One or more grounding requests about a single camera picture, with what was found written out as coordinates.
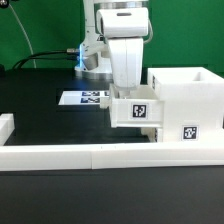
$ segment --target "cable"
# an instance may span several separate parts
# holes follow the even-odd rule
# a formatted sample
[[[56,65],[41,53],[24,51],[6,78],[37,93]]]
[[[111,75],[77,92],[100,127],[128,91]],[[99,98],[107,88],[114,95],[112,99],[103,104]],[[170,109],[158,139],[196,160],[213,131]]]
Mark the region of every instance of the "cable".
[[[40,56],[46,56],[46,55],[55,55],[55,54],[67,54],[70,57],[63,57],[63,58],[46,58],[46,57],[40,57]],[[45,51],[45,52],[40,52],[36,53],[33,55],[30,55],[29,57],[22,59],[18,61],[14,66],[13,69],[20,69],[22,66],[28,62],[29,60],[33,59],[42,59],[42,60],[77,60],[76,56],[78,56],[79,51],[77,49],[71,50],[57,50],[57,51]]]
[[[151,42],[152,38],[153,38],[153,28],[152,28],[152,24],[151,21],[149,20],[149,31],[150,31],[150,35],[149,38],[147,40],[144,41],[144,44],[148,44],[149,42]]]
[[[15,16],[16,21],[18,22],[18,24],[19,24],[19,26],[20,26],[20,28],[21,28],[21,30],[22,30],[22,32],[23,32],[23,34],[24,34],[24,36],[25,36],[25,39],[26,39],[26,41],[27,41],[27,43],[28,43],[28,46],[29,46],[30,52],[31,52],[31,54],[33,55],[33,54],[34,54],[34,53],[33,53],[33,48],[32,48],[32,45],[31,45],[30,39],[29,39],[29,37],[28,37],[28,35],[27,35],[27,32],[26,32],[26,30],[25,30],[25,28],[24,28],[23,24],[21,23],[21,21],[20,21],[20,19],[19,19],[18,15],[17,15],[17,13],[16,13],[16,11],[14,10],[14,8],[12,7],[12,5],[11,5],[11,4],[9,4],[9,8],[11,9],[11,11],[12,11],[13,15]],[[34,65],[34,68],[37,68],[37,65],[36,65],[36,61],[35,61],[35,59],[33,60],[33,65]]]
[[[66,54],[67,51],[66,50],[57,50],[57,51],[45,51],[45,52],[40,52],[40,53],[36,53],[36,54],[32,54],[30,55],[29,57],[27,58],[24,58],[20,61],[18,61],[14,66],[13,66],[13,69],[15,69],[18,66],[18,68],[21,68],[27,61],[30,60],[30,58],[35,58],[35,57],[38,57],[38,56],[45,56],[45,55],[53,55],[53,54]]]

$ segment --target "sticker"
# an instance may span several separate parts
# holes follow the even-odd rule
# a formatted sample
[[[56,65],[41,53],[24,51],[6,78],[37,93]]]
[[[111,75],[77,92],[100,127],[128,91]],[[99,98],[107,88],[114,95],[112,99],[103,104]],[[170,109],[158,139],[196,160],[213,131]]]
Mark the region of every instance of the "sticker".
[[[148,119],[147,104],[132,104],[132,119]]]
[[[156,78],[155,78],[155,76],[152,77],[152,88],[154,90],[156,89]]]
[[[82,96],[100,96],[99,91],[86,91],[82,92]]]
[[[103,41],[104,40],[104,36],[103,35],[100,35],[97,39],[97,41]]]
[[[97,104],[100,103],[100,98],[82,98],[81,103]]]
[[[183,141],[197,141],[199,136],[198,126],[184,126],[182,140]]]
[[[59,105],[94,105],[100,104],[101,98],[108,98],[109,91],[64,91]]]
[[[104,96],[107,96],[107,97],[110,96],[110,92],[109,91],[105,91],[104,92]]]
[[[158,128],[155,129],[155,142],[158,142]]]

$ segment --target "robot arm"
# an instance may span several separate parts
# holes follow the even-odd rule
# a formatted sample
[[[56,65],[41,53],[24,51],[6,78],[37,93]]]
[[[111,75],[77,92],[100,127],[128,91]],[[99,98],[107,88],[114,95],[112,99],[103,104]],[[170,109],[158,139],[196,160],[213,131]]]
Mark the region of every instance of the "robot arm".
[[[110,52],[113,80],[119,91],[140,85],[143,36],[148,35],[148,1],[95,0],[97,31]]]

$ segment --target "black cable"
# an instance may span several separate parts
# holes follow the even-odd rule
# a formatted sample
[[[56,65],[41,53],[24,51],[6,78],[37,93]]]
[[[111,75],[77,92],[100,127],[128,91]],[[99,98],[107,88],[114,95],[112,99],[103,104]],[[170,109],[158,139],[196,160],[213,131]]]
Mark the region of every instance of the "black cable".
[[[52,54],[67,54],[67,51],[65,50],[59,50],[59,51],[45,51],[45,52],[40,52],[40,53],[36,53],[36,54],[32,54],[29,57],[27,57],[26,59],[21,60],[21,62],[19,63],[18,69],[22,68],[22,66],[30,60],[30,58],[35,58],[38,56],[43,56],[43,55],[52,55]]]
[[[67,50],[56,50],[56,51],[45,51],[45,52],[40,52],[40,53],[36,53],[36,54],[32,54],[29,57],[22,59],[20,61],[18,61],[14,66],[13,69],[20,69],[22,68],[22,66],[28,62],[29,60],[32,59],[43,59],[43,60],[75,60],[76,58],[61,58],[61,59],[57,59],[57,58],[39,58],[39,56],[46,56],[46,55],[55,55],[55,54],[68,54]],[[75,51],[74,53],[70,53],[70,55],[77,55],[78,52]]]

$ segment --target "white block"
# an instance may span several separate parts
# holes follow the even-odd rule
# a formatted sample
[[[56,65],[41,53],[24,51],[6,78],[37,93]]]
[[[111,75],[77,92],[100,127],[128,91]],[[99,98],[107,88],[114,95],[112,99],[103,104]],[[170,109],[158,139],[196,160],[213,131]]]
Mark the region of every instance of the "white block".
[[[2,114],[0,116],[0,146],[5,144],[14,129],[13,114]]]

